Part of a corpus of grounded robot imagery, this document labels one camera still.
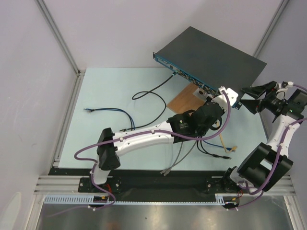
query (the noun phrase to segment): metal floor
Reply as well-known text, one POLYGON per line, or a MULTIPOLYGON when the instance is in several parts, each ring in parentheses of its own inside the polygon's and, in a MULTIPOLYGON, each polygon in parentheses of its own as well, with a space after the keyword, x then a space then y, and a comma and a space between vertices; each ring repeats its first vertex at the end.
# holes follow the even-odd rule
MULTIPOLYGON (((241 202, 252 200, 243 197, 241 202)), ((292 230, 283 196, 264 196, 239 211, 221 206, 114 205, 91 211, 75 209, 48 218, 47 215, 73 207, 43 205, 37 230, 292 230)))

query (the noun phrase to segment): white wall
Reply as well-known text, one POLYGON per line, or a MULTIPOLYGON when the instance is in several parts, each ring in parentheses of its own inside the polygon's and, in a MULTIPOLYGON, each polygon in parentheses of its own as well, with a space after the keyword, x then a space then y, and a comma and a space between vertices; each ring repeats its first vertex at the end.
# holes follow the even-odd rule
POLYGON ((17 230, 49 166, 75 77, 35 1, 0 1, 0 214, 20 191, 17 230))
POLYGON ((45 0, 77 65, 155 67, 190 25, 253 54, 281 0, 45 0))
MULTIPOLYGON (((259 58, 268 63, 254 85, 269 81, 293 81, 307 87, 307 1, 290 1, 259 58)), ((273 116, 264 111, 264 122, 272 129, 273 116)), ((300 205, 307 216, 307 122, 294 134, 289 158, 294 161, 291 178, 300 205)))

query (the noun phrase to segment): blue cable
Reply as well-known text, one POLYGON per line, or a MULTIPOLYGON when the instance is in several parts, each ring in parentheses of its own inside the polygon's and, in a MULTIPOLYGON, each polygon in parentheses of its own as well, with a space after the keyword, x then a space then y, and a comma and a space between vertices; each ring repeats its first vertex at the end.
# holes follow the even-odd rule
POLYGON ((209 142, 207 142, 207 141, 205 141, 205 140, 203 140, 203 142, 205 142, 205 143, 206 143, 206 144, 208 144, 208 145, 212 145, 212 146, 216 146, 216 147, 224 148, 224 147, 223 147, 223 146, 221 146, 221 145, 215 145, 215 144, 209 143, 209 142))
POLYGON ((101 108, 101 109, 90 109, 90 108, 85 108, 84 110, 88 111, 88 112, 93 112, 93 111, 117 111, 117 112, 122 112, 127 114, 127 116, 129 117, 130 121, 132 122, 132 126, 133 129, 135 130, 135 124, 134 124, 134 120, 132 119, 132 117, 124 110, 122 109, 116 109, 116 108, 101 108))

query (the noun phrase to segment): yellow cable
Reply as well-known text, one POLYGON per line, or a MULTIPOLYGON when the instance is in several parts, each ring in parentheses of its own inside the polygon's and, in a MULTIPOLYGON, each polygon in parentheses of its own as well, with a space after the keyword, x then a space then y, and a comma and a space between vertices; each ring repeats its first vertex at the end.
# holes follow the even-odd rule
POLYGON ((221 144, 222 144, 222 146, 223 146, 223 148, 224 148, 224 150, 225 150, 225 153, 233 152, 233 151, 235 151, 235 150, 238 148, 238 146, 233 146, 233 148, 232 148, 231 150, 227 151, 227 148, 226 148, 226 146, 225 146, 225 144, 224 144, 222 135, 220 134, 219 137, 220 137, 220 140, 221 140, 221 144))

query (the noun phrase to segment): white table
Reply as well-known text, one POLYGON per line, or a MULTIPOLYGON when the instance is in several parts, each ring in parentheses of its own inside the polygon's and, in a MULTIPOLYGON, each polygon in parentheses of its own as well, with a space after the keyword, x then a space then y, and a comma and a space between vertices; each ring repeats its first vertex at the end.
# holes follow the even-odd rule
MULTIPOLYGON (((90 161, 77 161, 74 153, 88 145, 97 143, 104 128, 111 127, 113 132, 130 127, 128 117, 121 112, 95 111, 87 113, 84 108, 116 107, 127 111, 135 125, 143 125, 155 119, 164 105, 155 95, 147 95, 137 101, 131 100, 133 94, 150 90, 167 79, 172 72, 165 68, 107 68, 87 69, 76 103, 65 145, 61 154, 59 168, 91 168, 90 161)), ((189 82, 176 75, 155 92, 161 95, 166 103, 180 93, 189 82)), ((173 116, 166 109, 156 121, 160 123, 173 116)), ((205 145, 210 153, 231 156, 231 160, 217 159, 205 155, 195 147, 191 154, 174 167, 174 170, 227 170, 239 166, 261 142, 266 142, 259 115, 253 115, 243 106, 240 110, 232 109, 228 126, 222 132, 226 146, 238 146, 235 153, 225 153, 224 149, 205 145)), ((220 145, 218 137, 209 142, 220 145)), ((183 144, 181 156, 191 148, 194 141, 183 144)), ((157 145, 126 154, 120 158, 121 169, 161 170, 169 167, 175 160, 180 143, 174 145, 157 145)), ((95 158, 96 148, 80 154, 80 157, 95 158)))

